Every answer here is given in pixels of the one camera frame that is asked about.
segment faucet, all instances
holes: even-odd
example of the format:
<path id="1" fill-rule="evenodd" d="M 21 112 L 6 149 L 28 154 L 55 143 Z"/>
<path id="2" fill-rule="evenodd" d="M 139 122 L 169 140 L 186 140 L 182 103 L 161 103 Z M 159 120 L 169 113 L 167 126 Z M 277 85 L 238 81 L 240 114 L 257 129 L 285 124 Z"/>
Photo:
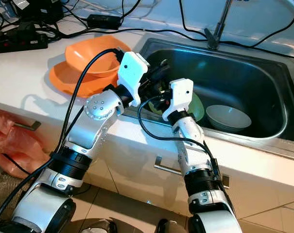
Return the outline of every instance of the faucet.
<path id="1" fill-rule="evenodd" d="M 204 32 L 208 40 L 208 48 L 212 50 L 217 50 L 219 41 L 221 38 L 221 35 L 223 33 L 223 30 L 225 28 L 225 19 L 229 12 L 231 3 L 233 0 L 226 0 L 225 2 L 225 8 L 223 10 L 223 13 L 221 15 L 220 21 L 217 23 L 217 27 L 215 29 L 214 35 L 209 31 L 209 29 L 205 28 Z"/>

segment orange plate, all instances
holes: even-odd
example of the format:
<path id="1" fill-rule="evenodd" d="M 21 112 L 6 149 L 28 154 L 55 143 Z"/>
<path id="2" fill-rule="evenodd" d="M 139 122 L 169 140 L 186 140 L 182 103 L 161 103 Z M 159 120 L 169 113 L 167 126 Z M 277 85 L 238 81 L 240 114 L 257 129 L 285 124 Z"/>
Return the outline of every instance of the orange plate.
<path id="1" fill-rule="evenodd" d="M 86 74 L 78 91 L 79 97 L 87 98 L 91 95 L 101 93 L 103 89 L 112 84 L 117 85 L 118 71 L 115 70 L 110 76 L 96 78 L 92 74 Z M 67 62 L 61 62 L 50 70 L 50 81 L 56 89 L 72 95 L 81 72 L 72 69 Z"/>
<path id="2" fill-rule="evenodd" d="M 98 53 L 106 49 L 120 47 L 123 51 L 131 49 L 122 41 L 111 35 L 104 35 L 89 40 L 84 40 L 73 45 L 67 46 L 65 51 L 66 61 L 69 66 L 82 72 L 87 64 Z M 119 62 L 115 54 L 107 53 L 100 57 L 87 71 L 96 77 L 107 77 L 119 69 Z"/>

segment white countertop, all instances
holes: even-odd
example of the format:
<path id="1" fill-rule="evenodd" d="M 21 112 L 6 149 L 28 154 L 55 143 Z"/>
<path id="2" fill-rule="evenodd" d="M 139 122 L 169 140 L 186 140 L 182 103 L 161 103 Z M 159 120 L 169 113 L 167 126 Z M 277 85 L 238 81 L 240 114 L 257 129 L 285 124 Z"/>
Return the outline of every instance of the white countertop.
<path id="1" fill-rule="evenodd" d="M 146 38 L 142 37 L 143 34 L 143 32 L 132 32 L 118 33 L 114 36 L 138 51 Z M 49 48 L 44 50 L 0 54 L 0 109 L 42 122 L 62 121 L 70 96 L 52 86 L 49 82 L 49 70 L 65 60 L 66 46 L 93 37 L 94 34 L 89 34 L 73 39 L 62 39 L 49 44 Z M 194 43 L 171 35 L 162 37 L 168 40 L 177 40 L 180 43 L 205 47 L 203 42 Z M 294 61 L 290 59 L 230 46 L 221 46 L 220 50 L 284 62 L 294 79 Z M 71 115 L 74 115 L 83 103 L 83 99 L 77 98 Z M 153 132 L 161 132 L 161 135 L 171 133 L 167 126 L 154 123 L 147 123 L 147 126 Z M 136 141 L 144 147 L 168 150 L 176 154 L 176 148 L 172 142 L 164 143 L 148 137 L 142 131 L 138 121 L 128 116 L 121 116 L 108 133 L 113 139 L 128 139 Z M 206 137 L 206 142 L 213 155 L 218 158 L 222 171 L 225 172 L 227 169 L 240 171 L 294 186 L 294 160 L 215 138 Z"/>

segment sink basin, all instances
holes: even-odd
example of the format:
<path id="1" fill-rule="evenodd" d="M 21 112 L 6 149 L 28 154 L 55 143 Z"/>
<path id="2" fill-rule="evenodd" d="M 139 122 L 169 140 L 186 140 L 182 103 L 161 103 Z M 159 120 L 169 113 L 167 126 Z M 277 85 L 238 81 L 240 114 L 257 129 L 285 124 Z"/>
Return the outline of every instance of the sink basin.
<path id="1" fill-rule="evenodd" d="M 151 66 L 167 59 L 171 67 L 168 81 L 193 80 L 193 91 L 205 109 L 228 105 L 252 120 L 243 131 L 227 133 L 216 130 L 205 115 L 197 123 L 207 136 L 294 159 L 294 85 L 285 64 L 153 38 L 140 54 Z M 135 117 L 135 111 L 129 109 L 125 114 Z M 149 111 L 142 117 L 168 124 Z"/>

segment plastic bag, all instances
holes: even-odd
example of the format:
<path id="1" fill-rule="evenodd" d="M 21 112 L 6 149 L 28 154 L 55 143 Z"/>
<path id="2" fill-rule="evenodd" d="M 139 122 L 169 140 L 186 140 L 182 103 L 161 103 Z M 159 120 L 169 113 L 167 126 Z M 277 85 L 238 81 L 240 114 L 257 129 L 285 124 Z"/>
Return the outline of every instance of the plastic bag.
<path id="1" fill-rule="evenodd" d="M 49 156 L 43 152 L 32 132 L 14 126 L 15 120 L 0 110 L 0 167 L 12 176 L 25 178 L 27 174 L 7 159 L 4 153 L 30 173 L 45 163 Z"/>

